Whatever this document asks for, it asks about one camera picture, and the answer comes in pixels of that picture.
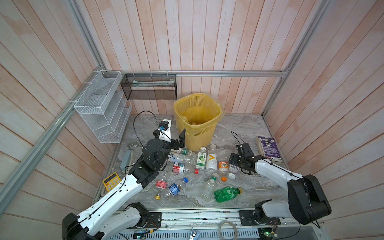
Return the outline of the white cap clear bottle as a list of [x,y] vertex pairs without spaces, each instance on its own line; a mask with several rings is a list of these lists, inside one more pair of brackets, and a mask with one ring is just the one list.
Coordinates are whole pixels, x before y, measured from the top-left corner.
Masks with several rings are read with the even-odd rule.
[[236,179],[236,174],[238,173],[239,169],[240,168],[235,166],[235,165],[230,165],[229,166],[229,174],[228,174],[229,179],[231,179],[231,180]]

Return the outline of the red label clear bottle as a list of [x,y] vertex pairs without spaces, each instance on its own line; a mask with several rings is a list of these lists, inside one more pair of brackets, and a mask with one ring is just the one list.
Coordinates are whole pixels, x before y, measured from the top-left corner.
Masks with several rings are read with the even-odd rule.
[[200,172],[198,169],[187,163],[174,162],[171,164],[172,172],[175,174],[195,174]]

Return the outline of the lime label white bottle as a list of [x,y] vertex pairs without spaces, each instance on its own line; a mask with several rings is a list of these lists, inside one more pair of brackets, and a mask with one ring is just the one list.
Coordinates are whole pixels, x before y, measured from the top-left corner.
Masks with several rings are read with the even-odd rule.
[[197,169],[204,170],[206,168],[206,157],[207,157],[207,149],[206,147],[201,147],[197,155],[197,164],[196,164]]

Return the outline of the green soda bottle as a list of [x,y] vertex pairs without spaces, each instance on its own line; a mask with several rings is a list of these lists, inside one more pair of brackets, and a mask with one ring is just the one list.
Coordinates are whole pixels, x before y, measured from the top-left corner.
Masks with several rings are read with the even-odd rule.
[[243,193],[242,188],[225,187],[214,192],[215,200],[218,203],[223,203],[236,198],[236,196]]

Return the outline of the green cap clear bottle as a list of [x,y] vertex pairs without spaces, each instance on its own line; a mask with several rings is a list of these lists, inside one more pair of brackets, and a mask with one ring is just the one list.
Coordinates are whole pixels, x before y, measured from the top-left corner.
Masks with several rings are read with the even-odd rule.
[[216,177],[211,177],[205,187],[204,187],[204,190],[202,192],[202,196],[205,198],[205,199],[210,199],[212,197],[212,195],[214,194],[214,191],[215,191],[215,188],[216,188]]

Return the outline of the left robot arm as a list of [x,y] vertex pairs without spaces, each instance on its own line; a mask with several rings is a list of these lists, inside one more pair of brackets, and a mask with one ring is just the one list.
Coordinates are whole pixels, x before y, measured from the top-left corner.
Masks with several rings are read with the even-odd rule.
[[62,238],[107,240],[127,228],[145,227],[149,212],[141,203],[131,204],[120,214],[116,211],[165,170],[170,151],[185,147],[185,134],[182,131],[178,140],[156,137],[148,141],[142,155],[116,187],[88,209],[63,219]]

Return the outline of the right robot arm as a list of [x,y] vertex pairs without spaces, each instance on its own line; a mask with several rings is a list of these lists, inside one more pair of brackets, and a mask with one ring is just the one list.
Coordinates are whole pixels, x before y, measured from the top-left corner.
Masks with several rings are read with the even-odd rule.
[[232,153],[229,164],[264,176],[288,192],[288,200],[265,200],[255,205],[255,222],[268,224],[277,218],[295,219],[301,225],[307,225],[332,213],[331,205],[318,179],[313,175],[300,175],[284,169],[266,157],[254,155],[248,143],[236,146],[237,153]]

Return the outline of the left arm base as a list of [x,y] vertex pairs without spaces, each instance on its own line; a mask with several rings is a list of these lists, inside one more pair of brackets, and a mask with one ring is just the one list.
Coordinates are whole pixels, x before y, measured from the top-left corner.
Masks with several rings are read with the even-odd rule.
[[132,203],[127,205],[124,208],[123,213],[127,214],[128,210],[137,210],[139,212],[139,221],[133,228],[149,228],[149,229],[159,229],[162,222],[162,212],[150,212],[147,208],[141,203]]

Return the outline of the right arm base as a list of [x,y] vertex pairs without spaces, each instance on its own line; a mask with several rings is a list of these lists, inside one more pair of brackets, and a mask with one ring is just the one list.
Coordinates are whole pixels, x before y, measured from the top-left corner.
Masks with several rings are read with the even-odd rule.
[[281,225],[281,221],[279,218],[269,218],[263,212],[262,205],[269,201],[271,200],[265,200],[255,204],[255,208],[253,210],[238,211],[242,226]]

